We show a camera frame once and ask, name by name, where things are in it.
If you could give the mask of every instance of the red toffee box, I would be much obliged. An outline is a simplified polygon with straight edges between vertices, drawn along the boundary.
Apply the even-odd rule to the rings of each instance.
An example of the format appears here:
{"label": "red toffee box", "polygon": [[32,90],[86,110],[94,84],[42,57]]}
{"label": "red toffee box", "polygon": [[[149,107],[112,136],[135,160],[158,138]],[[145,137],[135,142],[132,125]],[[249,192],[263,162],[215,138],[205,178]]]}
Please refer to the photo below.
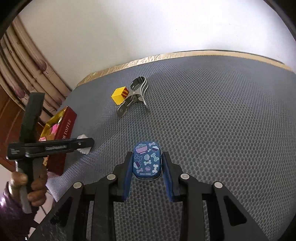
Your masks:
{"label": "red toffee box", "polygon": [[[69,139],[77,114],[69,107],[59,111],[46,124],[39,141]],[[44,158],[47,171],[61,176],[64,172],[66,153]]]}

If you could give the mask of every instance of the human hand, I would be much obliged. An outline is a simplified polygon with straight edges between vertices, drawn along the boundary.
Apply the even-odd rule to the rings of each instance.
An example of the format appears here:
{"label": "human hand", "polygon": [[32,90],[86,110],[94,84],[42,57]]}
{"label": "human hand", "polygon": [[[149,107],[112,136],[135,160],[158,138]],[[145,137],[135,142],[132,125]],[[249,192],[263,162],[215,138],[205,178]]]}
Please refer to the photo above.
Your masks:
{"label": "human hand", "polygon": [[[11,180],[9,181],[8,189],[11,197],[20,203],[20,188],[25,186],[28,182],[28,177],[24,173],[13,172],[11,174]],[[34,180],[31,184],[32,192],[28,193],[28,200],[32,203],[33,207],[42,206],[46,201],[46,187],[47,173],[46,168],[42,169],[42,172],[38,179]]]}

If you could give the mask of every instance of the purple sleeve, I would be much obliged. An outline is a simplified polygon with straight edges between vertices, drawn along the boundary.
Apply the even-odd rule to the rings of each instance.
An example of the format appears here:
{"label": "purple sleeve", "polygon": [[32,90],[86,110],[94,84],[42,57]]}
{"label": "purple sleeve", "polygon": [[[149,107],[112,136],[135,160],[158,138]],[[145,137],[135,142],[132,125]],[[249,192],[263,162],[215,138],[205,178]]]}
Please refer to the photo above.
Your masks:
{"label": "purple sleeve", "polygon": [[38,207],[32,207],[32,213],[25,214],[22,207],[17,203],[8,191],[8,183],[0,199],[0,217],[2,230],[10,232],[14,240],[23,241],[28,236],[33,225]]}

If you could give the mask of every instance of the finger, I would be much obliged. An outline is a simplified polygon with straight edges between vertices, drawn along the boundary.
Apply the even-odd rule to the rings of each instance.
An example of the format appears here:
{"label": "finger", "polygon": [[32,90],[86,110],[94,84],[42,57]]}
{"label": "finger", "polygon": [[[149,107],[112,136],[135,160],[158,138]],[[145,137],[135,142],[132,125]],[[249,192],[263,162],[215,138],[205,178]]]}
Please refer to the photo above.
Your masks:
{"label": "finger", "polygon": [[31,184],[31,188],[33,191],[43,189],[45,188],[46,182],[47,182],[47,175],[34,180]]}
{"label": "finger", "polygon": [[28,176],[24,173],[13,172],[11,174],[10,186],[12,189],[19,189],[21,186],[26,185],[28,182]]}
{"label": "finger", "polygon": [[32,202],[32,206],[33,207],[40,207],[42,206],[46,201],[46,196],[44,196],[42,199],[36,201],[36,202]]}
{"label": "finger", "polygon": [[30,202],[36,202],[42,198],[45,197],[45,194],[46,194],[46,189],[41,189],[41,190],[37,190],[37,191],[34,191],[34,192],[30,192],[27,197],[28,197],[28,200]]}

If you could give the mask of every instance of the tan cork edge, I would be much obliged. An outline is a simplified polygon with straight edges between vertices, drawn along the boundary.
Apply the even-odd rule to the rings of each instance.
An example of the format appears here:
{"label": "tan cork edge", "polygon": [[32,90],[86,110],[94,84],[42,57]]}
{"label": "tan cork edge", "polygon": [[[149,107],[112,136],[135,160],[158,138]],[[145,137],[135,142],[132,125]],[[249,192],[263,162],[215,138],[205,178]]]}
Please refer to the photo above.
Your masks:
{"label": "tan cork edge", "polygon": [[138,60],[133,60],[133,61],[128,62],[126,64],[116,65],[112,68],[107,68],[107,69],[100,70],[98,72],[94,72],[92,74],[89,74],[82,81],[80,81],[77,86],[80,86],[82,84],[85,84],[87,82],[95,80],[99,77],[105,76],[107,74],[111,74],[116,71],[123,70],[123,69],[130,68],[130,67],[134,67],[134,66],[137,66],[140,64],[151,63],[151,62],[164,60],[164,59],[181,58],[181,57],[189,57],[189,56],[230,56],[230,57],[246,58],[246,59],[257,60],[260,62],[264,62],[267,64],[271,64],[271,65],[292,71],[292,69],[289,66],[287,66],[281,62],[278,62],[276,60],[266,58],[263,56],[250,54],[250,53],[220,51],[220,50],[197,50],[197,51],[188,51],[188,52],[159,54],[159,55],[150,56],[150,57],[146,57],[146,58],[142,58],[142,59],[138,59]]}

